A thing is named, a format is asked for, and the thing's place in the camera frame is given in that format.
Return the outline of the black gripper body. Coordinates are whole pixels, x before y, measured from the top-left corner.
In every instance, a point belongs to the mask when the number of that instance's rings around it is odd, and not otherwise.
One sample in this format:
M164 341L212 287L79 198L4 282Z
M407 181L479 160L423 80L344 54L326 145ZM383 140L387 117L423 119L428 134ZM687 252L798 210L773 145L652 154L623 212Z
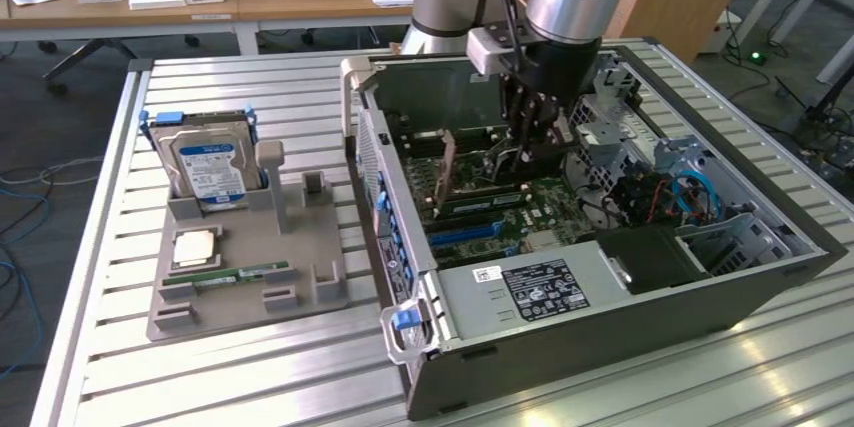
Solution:
M526 46L514 74L522 85L548 97L576 97L598 58L599 40L582 44L539 41Z

